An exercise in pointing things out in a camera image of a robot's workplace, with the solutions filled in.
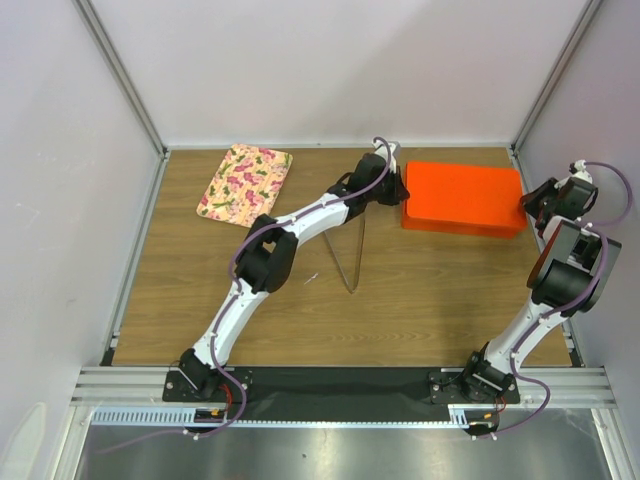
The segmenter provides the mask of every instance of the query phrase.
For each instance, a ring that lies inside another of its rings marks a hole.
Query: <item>black mounting plate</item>
[[[429,372],[428,384],[431,394],[431,402],[436,405],[461,405],[477,403],[471,402],[462,394],[458,377],[460,372]],[[508,390],[504,394],[504,401],[509,405],[520,403],[520,392],[518,385],[513,383],[514,389]]]
[[[251,370],[248,368],[234,368],[226,370],[233,378],[238,380],[241,384],[247,386],[247,389],[251,386],[253,378]],[[220,386],[227,385],[231,390],[231,394],[234,398],[234,403],[240,401],[241,394],[238,391],[238,387],[230,380],[220,375]],[[169,370],[164,382],[164,389],[162,391],[162,400],[172,403],[225,403],[226,394],[219,388],[209,398],[202,398],[195,389],[191,386],[191,383],[180,372],[180,370]]]

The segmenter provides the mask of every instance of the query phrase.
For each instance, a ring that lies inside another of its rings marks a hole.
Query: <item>black strip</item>
[[[100,362],[101,367],[110,367],[113,365],[113,356],[115,355],[115,348],[109,347],[104,355],[102,356],[102,361]]]
[[[426,379],[439,368],[257,367],[243,420],[298,422],[448,421]],[[239,400],[234,396],[234,403]]]

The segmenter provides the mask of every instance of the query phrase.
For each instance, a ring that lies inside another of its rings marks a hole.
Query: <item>white cable clip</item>
[[[577,162],[573,163],[573,167],[578,170],[579,172],[585,172],[587,170],[587,165],[586,165],[587,161],[582,159],[582,160],[578,160]]]

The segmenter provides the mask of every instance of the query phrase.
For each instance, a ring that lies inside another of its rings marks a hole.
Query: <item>thin metal rod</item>
[[[109,38],[107,31],[96,12],[95,7],[91,3],[91,0],[72,0],[75,4],[82,20],[89,29],[91,36],[96,42],[98,49],[102,52],[102,55],[109,66],[109,69],[113,73],[116,82],[120,85],[122,93],[127,99],[127,102],[133,109],[134,113],[138,117],[138,120],[142,124],[149,140],[153,144],[154,148],[159,154],[163,154],[166,151],[160,134],[156,129],[147,109],[142,103],[140,94],[136,90],[131,77],[127,73],[118,52],[116,51],[113,42]]]
[[[596,13],[598,13],[603,2],[604,0],[589,0],[580,12],[578,20],[573,26],[573,30],[571,31],[569,38],[562,47],[560,55],[551,69],[551,73],[549,73],[549,76],[545,80],[542,90],[538,94],[536,101],[531,107],[531,110],[527,114],[518,134],[516,135],[513,142],[513,149],[516,154],[522,148],[522,145],[533,128],[533,125],[536,123],[540,113],[542,113],[542,110],[556,89],[562,75],[566,71],[571,59],[580,45],[580,42],[584,38],[584,34],[591,26],[593,19],[595,18]]]
[[[113,316],[111,317],[111,326],[107,334],[107,341],[104,348],[105,351],[114,346],[112,345],[114,340],[117,343],[117,335],[120,331],[120,327],[122,326],[122,321],[124,319],[124,314],[127,310],[129,297],[131,296],[131,289],[133,288],[133,281],[135,280],[136,272],[138,270],[138,263],[140,263],[140,256],[142,255],[144,242],[147,238],[147,232],[149,231],[149,227],[151,225],[151,218],[156,206],[156,201],[158,200],[160,186],[162,185],[162,179],[164,178],[164,173],[167,169],[167,163],[169,162],[170,155],[171,152],[164,155],[164,158],[158,164],[153,182],[151,183],[151,188],[147,195],[147,201],[142,213],[140,227],[138,228],[136,240],[131,251],[131,256],[129,257],[129,262],[127,263],[127,270],[125,272],[120,292],[118,294],[118,300],[116,302]]]
[[[349,282],[349,279],[347,278],[347,275],[344,272],[344,269],[342,268],[342,264],[340,263],[340,258],[338,257],[338,254],[336,253],[335,249],[333,248],[333,245],[331,244],[331,239],[329,238],[329,232],[328,231],[324,232],[324,238],[327,241],[327,245],[329,246],[331,255],[333,256],[333,259],[336,262],[336,266],[340,271],[340,275],[342,275],[342,280],[344,281],[344,285],[347,288],[347,291],[349,293],[355,293],[356,289],[358,288],[358,283],[360,283],[360,266],[362,265],[362,249],[364,246],[365,227],[366,227],[365,213],[363,213],[362,215],[360,215],[360,225],[358,227],[358,246],[356,250],[356,267],[355,267],[355,272],[353,277],[353,284]]]

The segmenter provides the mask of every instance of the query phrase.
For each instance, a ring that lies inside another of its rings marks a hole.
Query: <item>metal plate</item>
[[[77,480],[611,479],[589,410],[547,411],[495,442],[462,430],[231,428],[95,453],[154,430],[92,426]]]

